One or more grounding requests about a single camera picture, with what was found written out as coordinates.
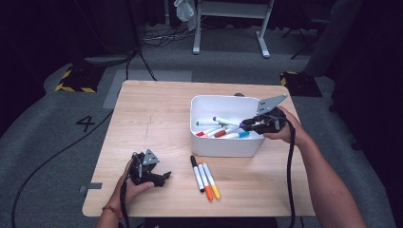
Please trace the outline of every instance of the forearm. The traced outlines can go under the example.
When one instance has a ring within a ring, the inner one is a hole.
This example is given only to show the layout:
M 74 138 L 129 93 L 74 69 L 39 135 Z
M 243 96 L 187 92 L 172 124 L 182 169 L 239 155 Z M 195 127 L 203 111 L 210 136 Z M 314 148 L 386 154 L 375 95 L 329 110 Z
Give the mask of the forearm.
M 352 194 L 312 138 L 307 136 L 298 148 L 320 224 L 323 227 L 365 227 Z

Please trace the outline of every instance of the person's right hand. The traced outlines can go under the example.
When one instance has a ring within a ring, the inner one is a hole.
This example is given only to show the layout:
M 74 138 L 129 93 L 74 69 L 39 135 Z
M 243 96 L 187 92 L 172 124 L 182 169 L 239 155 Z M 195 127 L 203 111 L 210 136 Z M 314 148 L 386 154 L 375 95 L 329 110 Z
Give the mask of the person's right hand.
M 287 120 L 291 122 L 294 129 L 296 130 L 296 146 L 301 145 L 304 141 L 306 141 L 307 137 L 309 137 L 308 134 L 305 132 L 301 123 L 292 113 L 290 113 L 283 106 L 278 106 L 278 108 L 285 114 Z M 283 140 L 286 143 L 290 143 L 290 126 L 288 123 L 286 123 L 285 126 L 279 131 L 279 133 L 264 133 L 263 136 L 271 140 Z

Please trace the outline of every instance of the blue marker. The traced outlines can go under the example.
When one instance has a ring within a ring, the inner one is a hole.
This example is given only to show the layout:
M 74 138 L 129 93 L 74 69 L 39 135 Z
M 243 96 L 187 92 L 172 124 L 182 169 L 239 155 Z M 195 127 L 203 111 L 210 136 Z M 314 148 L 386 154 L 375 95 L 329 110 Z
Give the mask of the blue marker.
M 239 138 L 244 138 L 249 135 L 249 131 L 244 131 L 240 133 L 231 133 L 225 136 L 222 136 L 222 139 L 239 139 Z

